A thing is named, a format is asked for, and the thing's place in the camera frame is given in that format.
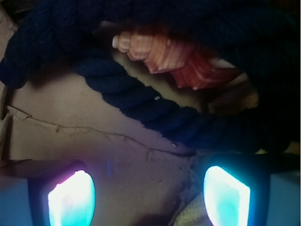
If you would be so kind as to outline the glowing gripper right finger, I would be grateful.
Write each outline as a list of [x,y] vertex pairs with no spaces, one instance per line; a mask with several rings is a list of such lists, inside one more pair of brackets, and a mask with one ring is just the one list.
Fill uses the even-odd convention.
[[204,175],[204,202],[214,226],[264,226],[269,200],[268,154],[219,154]]

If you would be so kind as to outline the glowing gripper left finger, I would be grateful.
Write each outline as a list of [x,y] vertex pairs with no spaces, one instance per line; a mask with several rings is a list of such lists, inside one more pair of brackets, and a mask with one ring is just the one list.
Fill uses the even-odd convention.
[[29,198],[35,226],[89,226],[95,184],[82,161],[32,161]]

